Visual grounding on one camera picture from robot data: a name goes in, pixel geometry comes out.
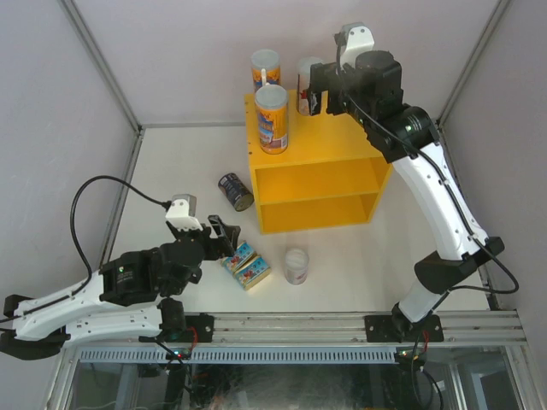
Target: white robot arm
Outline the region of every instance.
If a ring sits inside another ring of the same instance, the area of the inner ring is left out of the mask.
[[[393,308],[392,324],[403,339],[479,266],[501,263],[495,255],[503,251],[503,242],[489,237],[469,211],[429,115],[403,103],[401,65],[388,51],[373,50],[372,33],[362,23],[344,26],[334,37],[336,61],[311,67],[308,99],[320,102],[328,91],[326,112],[349,114],[362,125],[370,143],[412,190],[437,245],[436,252],[415,264],[417,280]],[[320,111],[316,104],[310,113]],[[518,290],[514,282],[511,292]]]
[[[62,346],[105,338],[174,340],[186,330],[180,295],[201,278],[201,262],[232,256],[240,229],[216,215],[211,227],[195,217],[196,198],[174,196],[166,220],[175,236],[159,248],[128,252],[88,279],[39,299],[12,295],[4,314],[13,329],[0,337],[0,351],[23,360],[57,354]]]

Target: glass panel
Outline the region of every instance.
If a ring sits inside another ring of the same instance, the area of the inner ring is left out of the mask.
[[[400,358],[409,354],[398,351]],[[518,408],[499,349],[430,348],[418,355],[441,390],[444,409]],[[418,403],[408,363],[192,365],[191,378],[174,364],[80,363],[68,409],[439,409],[438,394],[419,366]]]

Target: wire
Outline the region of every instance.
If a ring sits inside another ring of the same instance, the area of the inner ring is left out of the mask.
[[[190,354],[191,354],[191,352],[194,351],[194,348],[197,345],[197,330],[193,326],[189,327],[188,330],[191,331],[194,334],[194,339],[193,339],[193,341],[191,343],[191,347],[190,347]]]
[[[444,399],[443,399],[443,393],[441,392],[441,389],[438,387],[438,384],[437,382],[435,381],[435,379],[433,378],[433,376],[431,374],[429,374],[429,372],[426,370],[426,369],[421,369],[421,372],[424,373],[424,376],[426,376],[427,380],[429,380],[429,382],[432,384],[432,386],[435,388],[435,390],[437,391],[437,395],[438,395],[438,410],[444,410]]]
[[[74,242],[74,246],[76,247],[76,250],[78,251],[78,255],[81,258],[81,260],[84,262],[85,268],[87,269],[87,279],[79,286],[78,289],[76,289],[72,293],[72,296],[78,294],[82,289],[84,289],[87,286],[87,284],[89,284],[89,282],[91,281],[91,276],[93,274],[93,270],[91,269],[91,265],[90,265],[89,261],[87,260],[87,258],[85,257],[84,251],[82,250],[82,248],[79,244],[78,236],[76,235],[76,227],[75,227],[75,223],[74,223],[75,214],[76,214],[76,205],[78,205],[78,200],[81,197],[82,193],[84,192],[85,188],[87,188],[93,182],[98,181],[99,179],[110,179],[112,181],[118,182],[118,183],[126,186],[127,188],[129,188],[133,192],[135,192],[137,195],[140,195],[141,197],[143,197],[147,201],[150,201],[150,202],[152,202],[156,205],[160,205],[161,207],[165,208],[166,210],[168,210],[169,207],[171,206],[170,201],[167,201],[167,202],[157,201],[156,199],[154,199],[154,198],[152,198],[148,195],[145,195],[143,192],[141,192],[140,190],[138,190],[137,188],[135,188],[134,186],[132,186],[128,182],[124,181],[123,179],[112,177],[110,175],[97,175],[96,177],[93,177],[93,178],[88,179],[87,181],[85,181],[84,184],[82,186],[80,186],[80,188],[76,192],[76,195],[74,196],[74,199],[72,201],[72,206],[70,207],[70,235],[72,236],[72,240]]]
[[[166,210],[168,210],[169,207],[171,206],[170,201],[165,201],[165,202],[157,201],[156,199],[144,194],[143,192],[141,192],[140,190],[135,188],[133,185],[131,185],[128,182],[124,181],[123,179],[112,177],[110,175],[97,175],[96,177],[93,177],[93,178],[88,179],[87,181],[85,181],[84,184],[81,185],[80,188],[76,191],[76,195],[74,195],[74,199],[72,200],[72,206],[70,207],[70,235],[72,236],[72,240],[74,242],[74,246],[76,247],[76,250],[78,251],[79,257],[84,262],[85,269],[87,270],[87,278],[82,282],[82,284],[76,290],[71,292],[70,295],[65,295],[65,296],[59,297],[59,298],[57,298],[57,299],[55,299],[51,302],[45,303],[44,305],[40,305],[38,307],[27,310],[23,313],[24,315],[34,313],[34,312],[37,312],[38,310],[42,310],[42,309],[48,308],[49,306],[53,306],[53,305],[55,305],[59,302],[66,301],[69,297],[76,296],[78,293],[80,293],[81,290],[83,290],[87,286],[87,284],[90,283],[92,275],[93,275],[93,270],[91,269],[91,264],[89,263],[89,261],[85,257],[84,251],[82,250],[82,247],[79,244],[78,236],[76,235],[75,217],[76,217],[76,206],[78,205],[78,200],[81,197],[82,193],[84,192],[85,188],[87,188],[93,182],[98,181],[99,179],[109,179],[109,180],[118,182],[118,183],[126,186],[127,188],[129,188],[133,192],[135,192],[137,195],[140,195],[141,197],[143,197],[147,201],[150,201],[150,202],[152,202],[156,205],[160,205],[161,207],[165,208]],[[9,322],[10,320],[15,320],[15,319],[18,319],[18,318],[20,318],[20,316],[11,316],[7,319],[0,320],[0,323]]]
[[[479,290],[481,292],[487,292],[487,293],[496,293],[499,295],[510,295],[518,291],[520,288],[520,285],[515,275],[492,252],[490,252],[490,250],[488,250],[482,243],[480,243],[479,240],[474,238],[474,241],[475,243],[477,243],[477,246],[479,246],[488,255],[489,258],[491,258],[494,262],[496,262],[496,264],[499,267],[502,268],[502,270],[509,277],[509,279],[511,279],[511,282],[513,282],[513,289],[498,290],[498,289],[490,289],[490,288],[480,288],[478,286],[461,285],[461,286],[453,286],[450,288],[450,290],[470,289],[470,290]]]
[[[420,395],[418,394],[418,389],[416,388],[416,380],[414,375],[414,361],[416,357],[416,350],[418,350],[418,343],[420,342],[420,336],[421,336],[421,332],[418,332],[418,337],[416,338],[414,347],[412,348],[412,355],[410,356],[410,380],[412,381],[412,390],[414,391],[414,397],[416,401],[418,401],[420,406],[422,406],[421,398],[420,398]]]
[[[350,101],[353,103],[355,108],[364,117],[366,117],[367,120],[370,121],[370,123],[374,124],[374,126],[376,128],[381,130],[389,138],[392,138],[393,140],[400,143],[409,152],[414,153],[416,155],[420,155],[421,157],[423,157],[427,161],[427,163],[433,167],[433,169],[437,173],[438,177],[440,178],[441,184],[447,190],[447,192],[450,196],[450,199],[452,200],[452,203],[454,204],[454,207],[456,208],[456,211],[457,211],[458,215],[460,216],[460,219],[462,220],[462,223],[465,226],[466,231],[468,232],[468,235],[470,237],[472,237],[474,242],[477,244],[477,246],[479,246],[509,276],[509,278],[511,279],[511,281],[513,282],[513,285],[514,285],[513,289],[510,289],[510,290],[496,290],[496,289],[492,289],[492,288],[480,288],[480,287],[476,287],[476,286],[466,286],[466,285],[454,286],[454,287],[450,288],[449,290],[469,289],[469,290],[479,290],[479,291],[482,291],[482,292],[502,294],[502,295],[510,295],[510,294],[515,293],[516,291],[518,291],[520,286],[519,286],[519,282],[516,279],[515,275],[494,254],[492,254],[482,243],[480,243],[480,241],[475,237],[475,233],[473,231],[473,228],[471,227],[471,225],[469,225],[469,222],[468,222],[468,220],[465,216],[465,213],[463,212],[463,209],[462,209],[462,207],[460,206],[460,203],[457,200],[456,194],[452,190],[452,187],[450,186],[450,184],[447,183],[448,179],[446,178],[446,176],[444,176],[443,170],[440,168],[440,166],[437,165],[437,163],[428,154],[423,152],[421,149],[416,148],[411,143],[408,143],[407,141],[401,139],[394,132],[391,132],[390,130],[388,130],[387,128],[382,126],[369,113],[367,113],[363,108],[361,108],[359,106],[359,104],[357,104],[355,99],[351,96],[351,94],[348,92],[348,89],[347,89],[346,83],[345,83],[345,78],[342,74],[342,66],[340,65],[340,54],[341,54],[341,50],[342,50],[342,41],[341,41],[341,39],[342,38],[344,38],[344,32],[340,33],[340,35],[338,36],[337,44],[336,44],[336,71],[337,71],[338,78],[340,79],[340,81],[342,83],[342,92],[344,92],[344,94],[350,99]]]
[[[108,384],[102,384],[99,382],[99,377],[97,375],[97,369],[95,368],[95,364],[94,363],[90,363],[91,365],[91,371],[92,371],[92,374],[93,374],[93,381],[95,382],[95,385],[99,388],[99,389],[105,389]]]
[[[166,352],[168,352],[172,357],[174,357],[176,360],[179,361],[180,365],[182,366],[182,368],[187,368],[186,366],[186,363],[184,361],[182,361],[182,359],[180,358],[180,356],[178,354],[176,354],[173,350],[171,350],[170,348],[168,348],[165,344],[155,340],[155,343],[160,347],[162,348],[163,350],[165,350]],[[193,395],[193,391],[188,387],[186,386],[186,384],[183,384],[182,385],[182,388],[184,390],[186,390],[188,392],[189,395]]]
[[[424,335],[424,341],[425,341],[425,345],[424,345],[424,350],[422,353],[425,353],[427,351],[427,348],[429,347],[429,332],[428,331],[423,331],[422,334]]]

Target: pringles-style can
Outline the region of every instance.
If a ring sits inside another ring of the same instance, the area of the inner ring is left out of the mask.
[[[265,85],[255,94],[260,146],[268,154],[280,154],[289,145],[288,101],[289,93],[280,85]]]
[[[273,50],[258,50],[250,57],[255,92],[262,87],[262,70],[266,71],[266,82],[279,85],[281,81],[281,59]]]
[[[315,112],[318,104],[319,111],[321,111],[321,94],[312,96],[310,107],[308,104],[308,88],[311,66],[322,62],[317,57],[306,57],[298,62],[297,110],[302,115],[309,115],[310,111]]]

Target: colorful juice box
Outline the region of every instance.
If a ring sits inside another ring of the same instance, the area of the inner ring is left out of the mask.
[[[221,265],[230,273],[235,273],[256,256],[256,251],[247,243],[241,243],[231,258],[224,258]]]
[[[270,266],[261,256],[257,256],[247,267],[233,274],[243,289],[249,290],[267,275],[270,274]]]

